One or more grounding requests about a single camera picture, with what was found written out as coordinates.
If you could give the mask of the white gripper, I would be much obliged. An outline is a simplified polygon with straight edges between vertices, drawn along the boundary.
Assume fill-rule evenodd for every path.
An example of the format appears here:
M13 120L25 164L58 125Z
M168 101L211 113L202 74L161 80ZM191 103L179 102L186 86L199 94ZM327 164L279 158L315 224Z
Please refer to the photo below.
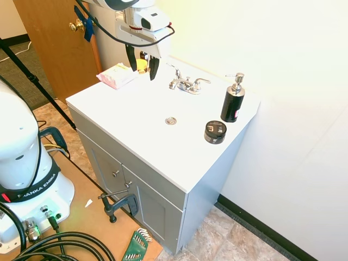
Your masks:
M150 80L154 80L159 67L159 59L170 52L171 33L169 17L157 7L127 8L115 13L116 37L130 44L138 45L151 55L149 60ZM133 71L137 70L134 47L125 45L127 58Z

